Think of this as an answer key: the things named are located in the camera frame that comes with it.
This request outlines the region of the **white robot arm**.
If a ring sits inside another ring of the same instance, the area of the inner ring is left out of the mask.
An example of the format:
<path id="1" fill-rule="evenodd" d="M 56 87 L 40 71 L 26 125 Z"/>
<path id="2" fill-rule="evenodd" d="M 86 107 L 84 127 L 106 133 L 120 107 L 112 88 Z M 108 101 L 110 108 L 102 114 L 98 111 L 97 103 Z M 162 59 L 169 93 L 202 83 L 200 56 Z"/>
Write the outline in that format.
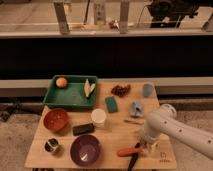
<path id="1" fill-rule="evenodd" d="M 170 104 L 151 111 L 139 130 L 140 142 L 153 145 L 163 133 L 213 160 L 213 133 L 179 122 L 176 116 L 177 111 Z"/>

